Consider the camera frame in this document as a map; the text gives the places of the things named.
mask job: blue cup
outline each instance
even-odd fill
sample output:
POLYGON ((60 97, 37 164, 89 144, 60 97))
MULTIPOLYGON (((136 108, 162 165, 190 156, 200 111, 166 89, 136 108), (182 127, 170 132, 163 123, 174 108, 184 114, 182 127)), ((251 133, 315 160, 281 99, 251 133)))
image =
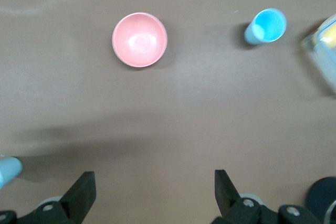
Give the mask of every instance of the blue cup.
POLYGON ((15 157, 0 159, 0 189, 18 176, 22 171, 22 163, 15 157))
POLYGON ((251 45, 273 42, 286 31, 287 22, 284 14, 278 9, 262 10, 255 16, 245 30, 245 40, 251 45))

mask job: pink bowl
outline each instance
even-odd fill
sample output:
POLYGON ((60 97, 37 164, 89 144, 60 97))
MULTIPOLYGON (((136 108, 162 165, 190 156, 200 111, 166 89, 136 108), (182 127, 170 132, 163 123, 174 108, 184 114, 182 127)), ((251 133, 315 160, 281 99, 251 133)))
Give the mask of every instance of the pink bowl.
POLYGON ((132 67, 147 67, 157 62, 167 47, 163 24, 148 13, 133 13, 116 25, 112 46, 118 58, 132 67))

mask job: clear plastic container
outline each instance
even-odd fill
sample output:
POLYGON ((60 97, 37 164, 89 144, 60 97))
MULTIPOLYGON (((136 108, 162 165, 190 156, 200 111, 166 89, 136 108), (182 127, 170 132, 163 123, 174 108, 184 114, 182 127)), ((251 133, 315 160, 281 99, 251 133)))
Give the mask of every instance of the clear plastic container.
POLYGON ((315 33, 303 40, 302 45, 336 93, 336 15, 323 22, 315 33))

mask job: cup rim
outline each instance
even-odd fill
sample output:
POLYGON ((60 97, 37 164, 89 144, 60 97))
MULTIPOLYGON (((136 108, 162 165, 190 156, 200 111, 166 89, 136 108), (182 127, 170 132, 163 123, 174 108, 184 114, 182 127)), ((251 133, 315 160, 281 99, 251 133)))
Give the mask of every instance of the cup rim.
POLYGON ((282 13, 282 11, 276 9, 276 8, 267 8, 267 9, 264 9, 262 10, 261 12, 259 12, 255 17, 254 19, 252 20, 251 22, 251 26, 252 26, 252 33, 254 34, 254 36, 260 41, 260 42, 263 42, 263 43, 269 43, 269 42, 273 42, 273 41, 276 41, 278 40, 279 38, 282 37, 282 35, 284 35, 285 31, 286 31, 286 28, 287 28, 287 20, 286 20, 286 17, 285 15, 282 13), (273 12, 275 14, 277 14, 279 17, 281 17, 282 21, 283 21, 283 27, 282 27, 282 31, 280 33, 280 35, 275 38, 275 39, 263 39, 263 38, 259 38, 255 33, 254 33, 254 28, 253 28, 253 25, 255 25, 256 23, 256 20, 258 18, 258 16, 261 14, 261 13, 264 13, 264 12, 273 12))

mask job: screw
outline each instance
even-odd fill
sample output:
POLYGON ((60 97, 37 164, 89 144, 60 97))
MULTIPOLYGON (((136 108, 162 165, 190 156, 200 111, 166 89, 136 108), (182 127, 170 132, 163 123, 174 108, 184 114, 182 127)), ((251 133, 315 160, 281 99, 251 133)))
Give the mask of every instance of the screw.
POLYGON ((243 203, 244 203, 244 205, 247 206, 247 207, 254 207, 254 203, 253 203, 253 201, 250 200, 250 199, 244 199, 244 200, 243 200, 243 203))
POLYGON ((287 212, 289 212, 291 215, 294 216, 300 216, 300 212, 298 209, 296 209, 295 207, 287 207, 287 212))
POLYGON ((52 208, 53 208, 53 206, 52 206, 52 204, 48 204, 48 205, 46 205, 46 206, 44 206, 44 208, 42 209, 42 211, 49 211, 49 210, 52 210, 52 208))

